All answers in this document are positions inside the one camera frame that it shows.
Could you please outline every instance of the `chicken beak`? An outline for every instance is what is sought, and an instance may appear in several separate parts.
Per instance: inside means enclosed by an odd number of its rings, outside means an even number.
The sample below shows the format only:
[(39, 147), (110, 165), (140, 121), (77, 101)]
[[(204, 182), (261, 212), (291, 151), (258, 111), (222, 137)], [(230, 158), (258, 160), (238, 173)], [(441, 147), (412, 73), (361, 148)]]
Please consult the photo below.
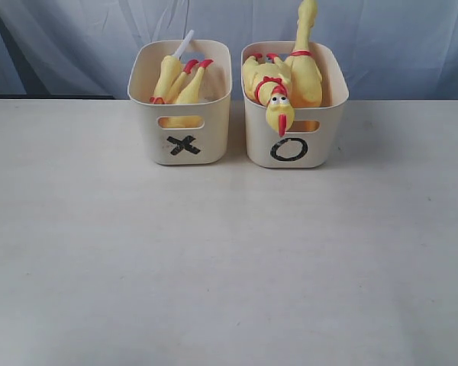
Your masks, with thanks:
[(284, 114), (279, 115), (278, 119), (278, 134), (280, 137), (283, 137), (285, 135), (287, 129), (287, 116)]

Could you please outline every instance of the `o symbol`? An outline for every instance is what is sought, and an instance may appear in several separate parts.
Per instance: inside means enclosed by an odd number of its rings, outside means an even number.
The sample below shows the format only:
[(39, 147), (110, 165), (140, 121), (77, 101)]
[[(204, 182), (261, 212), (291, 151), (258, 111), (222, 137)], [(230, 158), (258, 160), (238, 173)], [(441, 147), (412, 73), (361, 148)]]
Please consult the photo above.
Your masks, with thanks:
[[(297, 155), (292, 156), (290, 158), (284, 158), (283, 156), (278, 155), (278, 150), (280, 147), (285, 145), (288, 141), (299, 142), (301, 144), (301, 149)], [(272, 158), (274, 158), (275, 160), (279, 160), (280, 162), (295, 162), (299, 159), (302, 159), (305, 156), (305, 154), (307, 154), (307, 151), (308, 151), (308, 145), (305, 142), (305, 140), (299, 139), (297, 137), (288, 137), (286, 139), (279, 141), (275, 145), (273, 145), (270, 155), (272, 156)]]

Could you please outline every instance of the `white plastic bin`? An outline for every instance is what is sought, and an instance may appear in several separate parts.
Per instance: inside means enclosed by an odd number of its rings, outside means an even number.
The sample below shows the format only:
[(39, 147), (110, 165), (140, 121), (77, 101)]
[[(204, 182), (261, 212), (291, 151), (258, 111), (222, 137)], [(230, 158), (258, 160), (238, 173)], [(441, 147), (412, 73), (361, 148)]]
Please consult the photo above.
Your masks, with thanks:
[[(143, 47), (137, 55), (129, 80), (129, 98), (137, 107), (137, 118), (144, 132), (150, 158), (162, 165), (208, 164), (226, 152), (231, 107), (231, 55), (222, 43), (192, 40), (185, 53), (203, 54), (214, 62), (207, 68), (200, 89), (199, 104), (150, 104), (160, 77), (163, 57), (171, 55), (182, 40), (165, 40)], [(186, 83), (192, 79), (192, 72)], [(197, 128), (162, 128), (162, 117), (200, 116)]]
[[(254, 53), (289, 54), (294, 42), (259, 42), (244, 48), (241, 69), (246, 58)], [(247, 155), (265, 168), (314, 168), (326, 162), (339, 127), (349, 92), (343, 73), (327, 47), (309, 43), (323, 77), (323, 103), (320, 108), (296, 108), (292, 129), (281, 138), (266, 122), (266, 108), (244, 94), (246, 114)], [(313, 132), (296, 132), (299, 121), (316, 120), (319, 128)]]

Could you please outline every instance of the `white table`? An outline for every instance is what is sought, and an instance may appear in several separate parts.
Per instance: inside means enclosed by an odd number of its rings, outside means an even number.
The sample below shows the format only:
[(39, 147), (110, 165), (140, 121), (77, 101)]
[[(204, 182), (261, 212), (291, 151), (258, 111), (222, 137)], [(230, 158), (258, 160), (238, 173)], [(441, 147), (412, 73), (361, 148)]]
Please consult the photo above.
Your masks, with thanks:
[(458, 366), (458, 101), (314, 170), (147, 159), (129, 101), (0, 101), (0, 366)]

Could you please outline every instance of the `black x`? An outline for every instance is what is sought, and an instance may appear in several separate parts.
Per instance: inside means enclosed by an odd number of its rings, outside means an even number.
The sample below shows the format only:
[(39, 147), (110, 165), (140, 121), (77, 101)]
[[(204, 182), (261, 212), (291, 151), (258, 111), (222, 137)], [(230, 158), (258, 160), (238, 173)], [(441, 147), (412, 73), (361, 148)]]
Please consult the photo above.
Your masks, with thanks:
[(197, 155), (200, 152), (200, 149), (197, 149), (195, 146), (192, 146), (191, 143), (195, 141), (194, 136), (187, 136), (183, 141), (177, 140), (174, 137), (168, 137), (168, 141), (176, 145), (176, 148), (171, 150), (171, 155), (178, 155), (181, 151), (186, 150), (191, 152), (194, 155)]

